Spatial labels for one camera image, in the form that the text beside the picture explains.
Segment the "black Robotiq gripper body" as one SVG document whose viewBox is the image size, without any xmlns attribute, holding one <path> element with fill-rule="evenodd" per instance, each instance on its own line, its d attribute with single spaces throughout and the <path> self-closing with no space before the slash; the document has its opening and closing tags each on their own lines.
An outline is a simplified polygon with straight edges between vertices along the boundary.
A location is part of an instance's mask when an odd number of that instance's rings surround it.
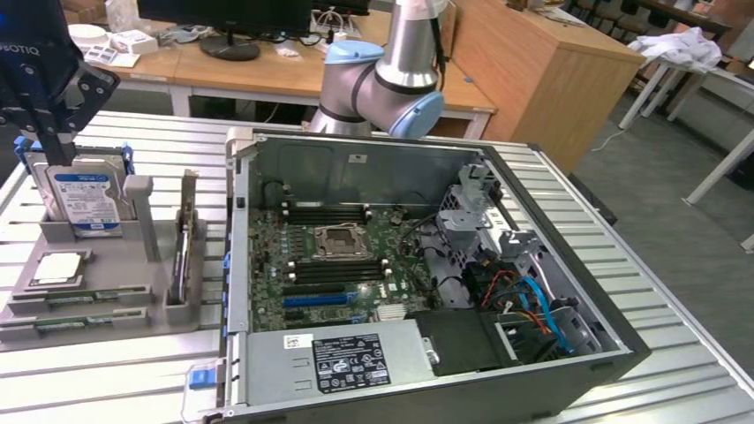
<svg viewBox="0 0 754 424">
<path fill-rule="evenodd" d="M 1 2 L 3 110 L 28 105 L 21 97 L 37 92 L 45 110 L 79 114 L 86 106 L 65 103 L 65 90 L 81 60 L 57 1 Z"/>
</svg>

